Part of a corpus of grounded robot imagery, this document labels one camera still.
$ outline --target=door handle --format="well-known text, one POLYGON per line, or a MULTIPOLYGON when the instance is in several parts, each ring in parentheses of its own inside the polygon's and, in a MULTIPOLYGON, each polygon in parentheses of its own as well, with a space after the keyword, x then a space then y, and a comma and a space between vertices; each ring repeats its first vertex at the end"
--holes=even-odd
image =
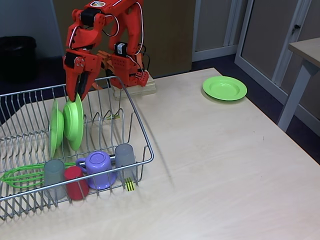
POLYGON ((296 30, 301 29, 301 25, 295 24, 293 29, 292 29, 292 35, 295 33, 296 30))

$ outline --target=black trash can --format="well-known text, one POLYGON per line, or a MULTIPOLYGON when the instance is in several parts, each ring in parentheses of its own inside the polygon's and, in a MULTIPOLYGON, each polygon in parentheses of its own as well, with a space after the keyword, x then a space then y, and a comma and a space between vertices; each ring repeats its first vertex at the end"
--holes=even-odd
POLYGON ((0 37, 0 79, 27 83, 38 74, 36 40, 30 36, 0 37))

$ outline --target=green plate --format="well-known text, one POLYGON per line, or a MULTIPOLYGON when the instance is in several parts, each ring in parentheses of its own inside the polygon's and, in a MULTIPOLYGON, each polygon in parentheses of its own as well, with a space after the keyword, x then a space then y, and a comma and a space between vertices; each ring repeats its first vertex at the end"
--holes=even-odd
POLYGON ((84 109, 79 94, 75 102, 68 101, 63 109, 64 135, 68 139, 71 148, 77 151, 84 135, 84 109))
POLYGON ((247 87, 241 81, 229 76, 214 76, 204 81, 202 88, 209 96, 224 101, 242 99, 247 87))
POLYGON ((53 101, 50 118, 50 154, 53 158, 64 136, 64 116, 59 111, 57 100, 53 101))

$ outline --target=red robot arm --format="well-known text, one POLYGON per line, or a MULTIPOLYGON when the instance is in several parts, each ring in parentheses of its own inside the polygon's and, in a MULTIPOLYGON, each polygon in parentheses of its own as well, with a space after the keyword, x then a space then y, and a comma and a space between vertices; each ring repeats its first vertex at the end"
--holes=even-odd
MULTIPOLYGON (((75 9, 72 12, 74 23, 68 29, 68 49, 63 58, 66 90, 71 101, 75 101, 77 93, 83 100, 99 75, 102 57, 92 54, 91 49, 101 43, 103 28, 112 21, 115 21, 112 27, 114 34, 110 35, 109 48, 114 51, 111 55, 114 74, 121 78, 125 87, 146 85, 149 74, 137 61, 144 40, 142 4, 143 0, 92 1, 84 10, 75 9), (126 29, 128 43, 120 42, 126 29)), ((122 88, 116 78, 110 82, 122 88)))

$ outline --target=dish rack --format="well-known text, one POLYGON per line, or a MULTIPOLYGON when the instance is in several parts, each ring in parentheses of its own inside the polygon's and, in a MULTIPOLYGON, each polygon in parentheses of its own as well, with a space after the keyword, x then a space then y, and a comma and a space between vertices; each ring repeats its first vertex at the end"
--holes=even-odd
MULTIPOLYGON (((97 78, 95 83, 99 86, 110 86, 110 79, 113 77, 97 78)), ((34 180, 27 187, 20 183, 20 188, 0 182, 0 219, 14 218, 30 211, 38 209, 50 209, 58 207, 61 202, 72 200, 66 197, 58 200, 54 197, 46 197, 48 189, 63 186, 99 176, 109 175, 112 172, 122 174, 127 168, 135 171, 132 183, 136 186, 142 180, 144 164, 154 159, 154 153, 143 122, 137 108, 130 97, 123 82, 121 94, 127 98, 116 100, 113 97, 111 87, 93 90, 88 93, 82 101, 84 112, 84 132, 81 147, 73 151, 66 138, 62 140, 62 146, 57 149, 54 156, 50 155, 50 114, 53 101, 56 99, 59 108, 62 109, 67 102, 66 85, 56 85, 34 90, 21 91, 16 93, 0 95, 0 177, 12 169, 34 164, 44 164, 52 159, 58 159, 65 164, 72 164, 78 158, 85 158, 92 152, 104 151, 111 156, 112 169, 92 175, 86 175, 73 180, 59 182, 50 186, 43 186, 34 180), (130 143, 135 154, 135 164, 123 167, 115 167, 115 148, 119 144, 130 143)), ((31 169, 20 174, 34 175, 43 169, 31 169)), ((122 187, 126 191, 126 183, 117 180, 113 186, 107 189, 91 189, 89 195, 99 194, 103 191, 110 191, 122 187)))

